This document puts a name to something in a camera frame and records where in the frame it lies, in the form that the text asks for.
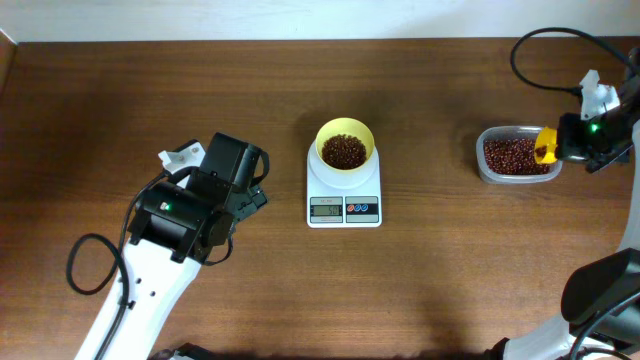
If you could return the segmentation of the yellow measuring scoop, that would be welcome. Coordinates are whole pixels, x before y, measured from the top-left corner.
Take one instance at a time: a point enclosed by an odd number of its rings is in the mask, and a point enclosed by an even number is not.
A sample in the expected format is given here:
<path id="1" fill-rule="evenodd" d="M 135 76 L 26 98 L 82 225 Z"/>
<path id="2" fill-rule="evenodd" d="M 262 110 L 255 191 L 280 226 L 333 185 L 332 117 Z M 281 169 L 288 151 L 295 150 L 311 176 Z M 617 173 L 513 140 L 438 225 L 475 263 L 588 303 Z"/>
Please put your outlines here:
<path id="1" fill-rule="evenodd" d="M 556 149 L 557 149 L 557 130 L 549 127 L 544 127 L 537 135 L 534 151 L 536 148 L 546 146 L 546 155 L 541 158 L 537 157 L 534 153 L 534 159 L 537 164 L 553 164 L 557 161 Z"/>

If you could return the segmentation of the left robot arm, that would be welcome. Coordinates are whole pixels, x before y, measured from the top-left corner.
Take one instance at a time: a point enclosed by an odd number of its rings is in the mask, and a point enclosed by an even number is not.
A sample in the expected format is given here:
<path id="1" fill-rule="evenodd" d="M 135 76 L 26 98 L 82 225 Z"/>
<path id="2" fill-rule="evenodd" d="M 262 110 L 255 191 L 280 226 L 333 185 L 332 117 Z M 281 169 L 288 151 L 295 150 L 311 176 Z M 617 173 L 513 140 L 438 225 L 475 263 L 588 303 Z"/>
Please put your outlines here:
<path id="1" fill-rule="evenodd" d="M 163 170 L 132 199 L 119 242 L 93 233 L 76 242 L 96 240 L 114 257 L 80 359 L 147 358 L 212 250 L 231 248 L 236 225 L 268 202 L 260 184 L 269 155 L 253 144 L 217 133 L 207 147 L 191 140 L 159 158 Z"/>

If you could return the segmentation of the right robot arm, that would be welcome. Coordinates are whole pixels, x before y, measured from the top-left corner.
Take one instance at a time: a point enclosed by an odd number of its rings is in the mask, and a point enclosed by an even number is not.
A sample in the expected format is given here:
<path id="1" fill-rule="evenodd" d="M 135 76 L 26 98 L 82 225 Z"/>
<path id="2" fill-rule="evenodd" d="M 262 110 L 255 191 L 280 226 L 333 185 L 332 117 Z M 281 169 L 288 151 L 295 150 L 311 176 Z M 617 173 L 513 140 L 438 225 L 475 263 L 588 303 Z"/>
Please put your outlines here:
<path id="1" fill-rule="evenodd" d="M 555 129 L 539 131 L 532 150 L 539 164 L 557 161 L 604 169 L 639 148 L 639 51 L 624 56 L 626 78 L 603 90 L 596 72 L 581 83 L 582 110 Z M 577 269 L 567 281 L 560 314 L 519 338 L 504 338 L 486 359 L 627 359 L 639 350 L 639 188 L 618 249 Z"/>

